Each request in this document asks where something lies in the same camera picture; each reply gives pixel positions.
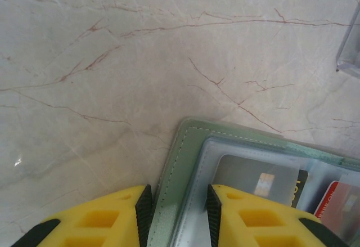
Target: marble countertop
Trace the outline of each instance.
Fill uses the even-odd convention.
[[[359,0],[0,0],[0,246],[46,216],[156,186],[187,116],[360,153],[335,72]]]

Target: transparent plastic box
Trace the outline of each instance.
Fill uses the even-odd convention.
[[[360,5],[337,56],[337,70],[360,78]]]

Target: yellow plastic object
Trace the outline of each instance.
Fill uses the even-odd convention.
[[[218,247],[325,246],[299,221],[320,223],[312,214],[224,185],[212,187],[221,202]]]
[[[59,212],[45,219],[60,224],[39,247],[140,246],[135,205],[145,186],[132,187]]]

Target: black rubber edge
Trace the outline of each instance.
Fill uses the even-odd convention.
[[[299,221],[326,247],[349,247],[323,224],[307,218],[300,218]]]
[[[140,247],[146,247],[152,219],[152,194],[148,184],[135,205]]]
[[[34,226],[20,240],[11,247],[36,247],[54,230],[60,223],[59,219],[52,219]]]
[[[209,230],[211,237],[211,247],[218,247],[220,236],[221,221],[221,201],[214,188],[208,185],[208,197],[206,198],[208,209]]]

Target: marble surface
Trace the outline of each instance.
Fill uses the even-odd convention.
[[[159,179],[187,116],[360,153],[359,0],[0,0],[0,246]]]

